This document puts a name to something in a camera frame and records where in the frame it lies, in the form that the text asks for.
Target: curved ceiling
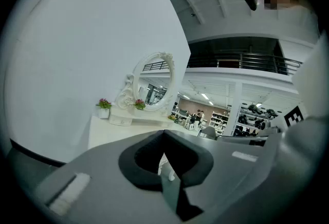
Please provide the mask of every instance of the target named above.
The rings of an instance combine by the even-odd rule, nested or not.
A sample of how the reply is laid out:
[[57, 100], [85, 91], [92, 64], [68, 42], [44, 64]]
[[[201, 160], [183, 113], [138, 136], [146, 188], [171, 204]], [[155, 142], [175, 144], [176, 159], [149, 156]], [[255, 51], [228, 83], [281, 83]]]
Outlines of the curved ceiling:
[[303, 7], [251, 11], [244, 0], [171, 0], [189, 43], [228, 36], [263, 36], [312, 46], [317, 17]]

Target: shelf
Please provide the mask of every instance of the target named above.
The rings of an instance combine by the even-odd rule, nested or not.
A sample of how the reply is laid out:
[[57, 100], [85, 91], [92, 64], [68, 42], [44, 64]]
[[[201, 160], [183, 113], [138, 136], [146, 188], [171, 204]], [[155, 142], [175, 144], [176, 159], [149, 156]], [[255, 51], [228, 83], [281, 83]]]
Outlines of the shelf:
[[221, 114], [217, 114], [217, 113], [212, 113], [212, 114], [215, 114], [215, 115], [220, 115], [220, 116], [224, 116], [224, 117], [227, 117], [227, 118], [230, 118], [229, 116], [226, 116], [226, 115], [221, 115]]
[[211, 125], [210, 125], [210, 127], [213, 127], [213, 128], [215, 128], [215, 130], [216, 130], [216, 131], [219, 131], [219, 132], [221, 132], [221, 133], [223, 132], [222, 130], [220, 130], [220, 129], [217, 129], [217, 128], [216, 128], [216, 127], [214, 127], [214, 126], [211, 126]]
[[252, 125], [249, 125], [249, 124], [244, 124], [244, 123], [236, 123], [237, 125], [241, 125], [241, 126], [244, 126], [244, 127], [247, 127], [247, 128], [249, 128], [249, 129], [255, 129], [255, 130], [258, 130], [258, 131], [260, 131], [260, 129], [259, 128], [257, 128], [257, 127], [254, 127], [254, 126], [252, 126]]
[[240, 110], [240, 114], [244, 114], [244, 115], [246, 115], [246, 116], [250, 116], [250, 117], [252, 117], [252, 118], [259, 118], [259, 119], [264, 119], [264, 120], [266, 120], [266, 121], [272, 121], [273, 119], [268, 119], [268, 118], [266, 118], [266, 117], [264, 117], [264, 116], [261, 116], [261, 115], [252, 115], [252, 114], [249, 114], [249, 113], [245, 113], [244, 111], [242, 111], [242, 110]]
[[211, 122], [211, 123], [218, 124], [218, 125], [223, 126], [223, 127], [226, 127], [226, 125], [224, 125], [224, 124], [216, 123], [216, 122], [214, 122], [214, 121], [210, 121], [210, 122]]
[[221, 120], [222, 122], [226, 122], [227, 123], [227, 121], [225, 121], [225, 120], [222, 120], [222, 119], [220, 119], [220, 118], [217, 118], [217, 117], [211, 117], [212, 119], [217, 119], [217, 120]]

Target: mirror frame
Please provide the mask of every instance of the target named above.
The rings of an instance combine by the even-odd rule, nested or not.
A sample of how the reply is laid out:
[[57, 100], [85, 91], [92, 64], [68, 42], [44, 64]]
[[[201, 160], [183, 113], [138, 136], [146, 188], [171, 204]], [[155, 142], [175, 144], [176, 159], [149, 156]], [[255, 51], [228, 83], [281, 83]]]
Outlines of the mirror frame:
[[133, 80], [133, 96], [134, 98], [140, 99], [139, 97], [139, 91], [138, 91], [138, 81], [140, 78], [141, 73], [143, 72], [144, 66], [152, 59], [154, 58], [161, 58], [163, 59], [169, 67], [169, 73], [171, 75], [171, 80], [170, 84], [168, 86], [167, 92], [164, 95], [164, 97], [157, 102], [156, 104], [153, 105], [146, 105], [145, 111], [156, 111], [159, 110], [160, 108], [164, 107], [172, 98], [172, 92], [175, 86], [175, 65], [173, 61], [173, 55], [168, 52], [156, 52], [154, 54], [151, 54], [147, 56], [146, 58], [142, 59], [135, 67], [134, 69], [134, 80]]

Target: white sticker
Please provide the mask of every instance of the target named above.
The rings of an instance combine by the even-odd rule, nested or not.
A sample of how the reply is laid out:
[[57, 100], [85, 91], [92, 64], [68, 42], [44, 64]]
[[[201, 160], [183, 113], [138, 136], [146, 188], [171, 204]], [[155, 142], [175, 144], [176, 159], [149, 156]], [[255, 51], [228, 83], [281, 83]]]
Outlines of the white sticker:
[[244, 154], [244, 153], [241, 153], [241, 152], [238, 152], [238, 151], [234, 151], [232, 153], [232, 156], [241, 158], [243, 160], [248, 160], [250, 162], [256, 162], [257, 161], [257, 158], [258, 158], [257, 156], [252, 156], [252, 155], [249, 155], [249, 154]]

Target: metal railing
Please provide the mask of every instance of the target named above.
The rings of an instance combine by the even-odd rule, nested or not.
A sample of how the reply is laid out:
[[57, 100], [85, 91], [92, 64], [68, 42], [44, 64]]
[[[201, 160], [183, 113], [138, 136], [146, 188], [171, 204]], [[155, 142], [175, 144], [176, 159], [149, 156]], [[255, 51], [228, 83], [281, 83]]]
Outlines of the metal railing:
[[253, 69], [275, 72], [283, 75], [292, 75], [301, 66], [302, 62], [255, 53], [219, 53], [190, 57], [187, 67], [219, 67]]
[[162, 70], [162, 69], [169, 69], [168, 64], [165, 61], [146, 64], [144, 66], [143, 71], [145, 71], [145, 70]]

